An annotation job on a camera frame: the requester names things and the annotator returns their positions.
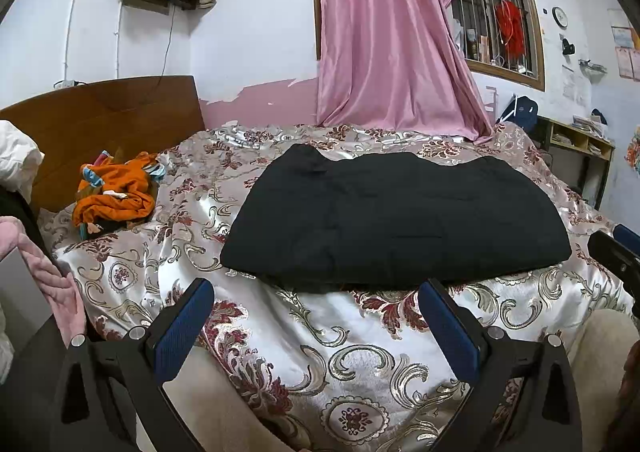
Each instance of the blue gripper pad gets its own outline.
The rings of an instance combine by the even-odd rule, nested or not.
[[[613,238],[636,255],[640,255],[640,237],[625,225],[618,225],[613,229]]]
[[[429,282],[418,290],[418,306],[456,378],[475,384],[480,376],[480,351]]]
[[[175,306],[179,309],[175,319],[154,346],[153,367],[158,385],[169,382],[178,375],[198,333],[211,314],[214,301],[213,286],[208,280],[203,279],[194,286],[195,291],[190,298],[182,305],[178,302]],[[186,296],[190,289],[191,286],[183,296]]]

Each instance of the pink towel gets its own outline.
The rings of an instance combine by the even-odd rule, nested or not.
[[[86,333],[84,305],[73,276],[71,273],[62,276],[60,270],[28,238],[19,219],[0,217],[0,259],[16,247],[20,249],[31,276],[49,302],[62,340],[68,347],[75,335]]]

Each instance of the window frame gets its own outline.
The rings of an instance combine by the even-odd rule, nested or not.
[[[512,71],[510,69],[506,69],[500,66],[493,66],[491,64],[486,64],[483,62],[479,62],[476,60],[469,60],[465,58],[466,65],[469,69],[474,73],[480,73],[484,75],[489,75],[493,77],[497,77],[503,80],[509,80],[511,82],[515,82],[517,84],[523,84],[539,91],[545,91],[545,58],[544,58],[544,50],[542,45],[542,30],[540,28],[540,18],[538,16],[538,9],[536,7],[536,0],[525,0],[526,4],[529,5],[530,10],[530,24],[528,24],[528,28],[532,31],[528,33],[532,36],[532,48],[536,57],[536,69],[538,75],[536,77],[530,77],[527,75],[523,75]]]
[[[534,89],[545,91],[545,58],[542,46],[542,30],[540,28],[540,18],[538,16],[538,9],[536,7],[536,0],[526,0],[529,5],[529,16],[531,24],[528,25],[532,31],[528,32],[532,36],[533,48],[536,56],[536,68],[537,76],[530,77],[515,71],[493,66],[476,60],[469,60],[465,58],[466,64],[469,70],[474,73],[485,74],[493,77],[497,77],[503,80],[509,80],[516,82],[517,84],[526,85]],[[316,60],[320,60],[321,55],[321,42],[322,42],[322,10],[320,0],[314,0],[314,14],[316,18]]]

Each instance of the power outlet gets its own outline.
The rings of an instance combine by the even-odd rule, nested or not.
[[[56,89],[56,90],[57,89],[65,89],[65,88],[73,87],[73,86],[76,86],[76,85],[78,85],[78,82],[76,82],[75,80],[61,80],[60,82],[56,82],[53,85],[53,88]]]

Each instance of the wall clock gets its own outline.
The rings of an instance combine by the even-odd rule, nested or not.
[[[558,23],[558,26],[562,29],[566,29],[569,25],[569,20],[566,18],[566,13],[562,8],[556,6],[551,12],[554,14],[554,19]]]

